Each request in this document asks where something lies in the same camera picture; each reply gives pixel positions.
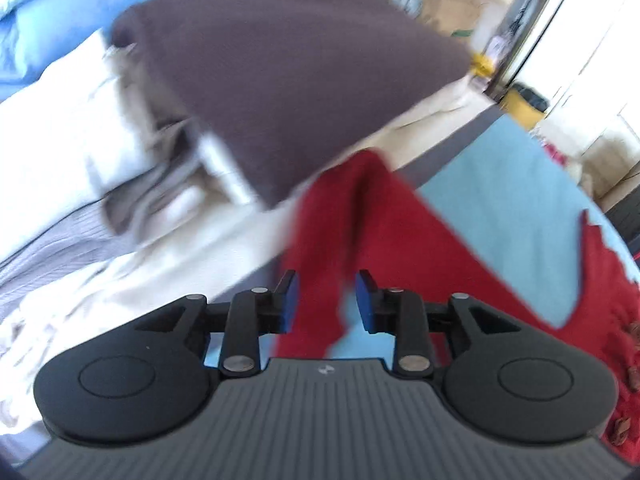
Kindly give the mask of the red knit sweater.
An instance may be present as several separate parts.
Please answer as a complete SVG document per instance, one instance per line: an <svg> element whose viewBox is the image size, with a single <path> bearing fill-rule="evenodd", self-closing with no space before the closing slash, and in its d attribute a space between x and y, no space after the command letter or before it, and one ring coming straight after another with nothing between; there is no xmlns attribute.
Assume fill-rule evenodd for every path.
<svg viewBox="0 0 640 480"><path fill-rule="evenodd" d="M621 456L639 459L639 397L628 382L639 369L639 287L585 214L578 229L577 304L560 328L518 294L393 174L377 154L360 152L326 171L297 206L284 264L300 279L292 333L278 337L279 358L325 358L345 337L342 296L360 269L381 285L400 285L428 301L469 292L493 307L574 344L613 371L620 398L605 440Z"/></svg>

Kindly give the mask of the light blue bed sheet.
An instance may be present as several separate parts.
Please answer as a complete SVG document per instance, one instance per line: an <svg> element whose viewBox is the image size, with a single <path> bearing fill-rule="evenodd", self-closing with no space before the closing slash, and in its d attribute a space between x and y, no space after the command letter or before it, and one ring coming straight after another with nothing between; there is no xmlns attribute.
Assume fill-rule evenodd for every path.
<svg viewBox="0 0 640 480"><path fill-rule="evenodd" d="M380 152L366 151L380 156L554 328L567 322L577 304L579 235L570 222L580 214L600 226L605 246L639 287L638 269L611 223L534 139L495 110L486 110L405 167L394 168ZM293 203L253 214L224 244L209 271L214 298L227 299L250 285L272 285L288 269L284 258L305 192ZM352 281L342 296L346 335L328 356L388 359L390 338L369 336L360 325Z"/></svg>

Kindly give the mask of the cream striped bed cover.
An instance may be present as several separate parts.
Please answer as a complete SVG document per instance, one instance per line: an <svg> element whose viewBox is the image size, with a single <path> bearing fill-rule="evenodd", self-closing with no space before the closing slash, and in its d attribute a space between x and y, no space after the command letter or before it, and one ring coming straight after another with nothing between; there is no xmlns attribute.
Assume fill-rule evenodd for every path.
<svg viewBox="0 0 640 480"><path fill-rule="evenodd" d="M96 32L1 105L1 444L47 437L32 388L57 354L281 249L230 152Z"/></svg>

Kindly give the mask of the yellow trash bin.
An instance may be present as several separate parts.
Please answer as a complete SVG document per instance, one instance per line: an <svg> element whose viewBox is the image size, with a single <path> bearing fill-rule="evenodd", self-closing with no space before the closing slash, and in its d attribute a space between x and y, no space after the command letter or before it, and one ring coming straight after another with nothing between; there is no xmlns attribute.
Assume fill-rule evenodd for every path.
<svg viewBox="0 0 640 480"><path fill-rule="evenodd" d="M534 89L516 82L506 90L500 107L514 122L530 131L546 117L549 101Z"/></svg>

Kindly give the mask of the dark brown folded blanket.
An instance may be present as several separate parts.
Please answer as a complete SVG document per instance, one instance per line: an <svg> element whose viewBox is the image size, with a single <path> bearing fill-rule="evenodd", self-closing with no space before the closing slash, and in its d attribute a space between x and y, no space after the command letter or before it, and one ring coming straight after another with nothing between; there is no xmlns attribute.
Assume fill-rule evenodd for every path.
<svg viewBox="0 0 640 480"><path fill-rule="evenodd" d="M461 42L382 0L148 0L111 40L268 206L471 65Z"/></svg>

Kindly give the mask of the yellow plastic bag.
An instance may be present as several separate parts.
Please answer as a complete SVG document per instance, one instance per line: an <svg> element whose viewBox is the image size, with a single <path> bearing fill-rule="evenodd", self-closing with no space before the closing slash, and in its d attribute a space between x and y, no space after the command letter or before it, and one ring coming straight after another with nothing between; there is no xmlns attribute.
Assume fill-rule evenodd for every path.
<svg viewBox="0 0 640 480"><path fill-rule="evenodd" d="M472 54L470 72L474 77L491 78L496 72L496 66L490 56L475 52Z"/></svg>

